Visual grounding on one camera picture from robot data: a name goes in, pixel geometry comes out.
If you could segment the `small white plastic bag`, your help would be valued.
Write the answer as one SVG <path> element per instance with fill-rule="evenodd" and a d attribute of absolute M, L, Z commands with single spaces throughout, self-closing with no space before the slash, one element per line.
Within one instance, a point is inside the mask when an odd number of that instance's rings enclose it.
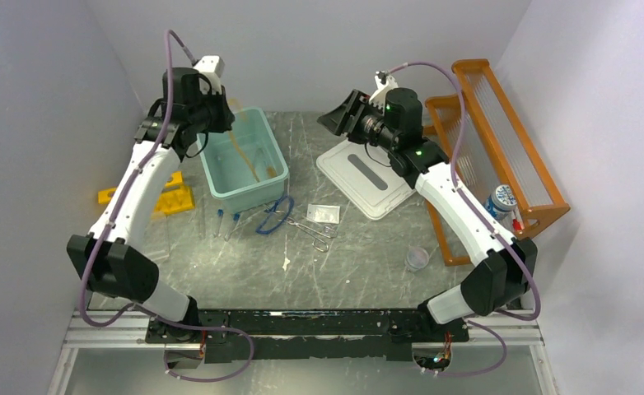
<path fill-rule="evenodd" d="M 340 222 L 340 206 L 309 204 L 306 218 L 315 223 L 337 225 Z"/>

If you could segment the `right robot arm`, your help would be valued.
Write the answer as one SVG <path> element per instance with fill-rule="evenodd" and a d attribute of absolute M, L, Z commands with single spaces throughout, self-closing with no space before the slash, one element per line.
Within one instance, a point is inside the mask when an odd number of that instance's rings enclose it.
<path fill-rule="evenodd" d="M 527 291 L 534 291 L 538 249 L 502 226 L 459 180 L 448 155 L 423 135 L 422 104 L 415 91 L 393 88 L 384 103 L 353 90 L 318 123 L 336 136 L 378 146 L 391 169 L 425 198 L 455 232 L 474 268 L 457 286 L 425 300 L 417 320 L 419 334 L 438 340 L 449 322 L 486 316 Z"/>

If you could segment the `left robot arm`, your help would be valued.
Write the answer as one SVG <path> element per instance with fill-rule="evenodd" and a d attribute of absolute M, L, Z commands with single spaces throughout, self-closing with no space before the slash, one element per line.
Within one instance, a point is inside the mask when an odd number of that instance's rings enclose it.
<path fill-rule="evenodd" d="M 68 256 L 81 278 L 80 311 L 86 293 L 124 298 L 168 322 L 168 332 L 190 342 L 201 329 L 198 306 L 161 279 L 158 266 L 141 251 L 142 238 L 159 197 L 199 134 L 231 130 L 222 72 L 211 67 L 168 69 L 163 96 L 135 135 L 132 155 L 119 186 L 85 235 L 72 235 Z"/>

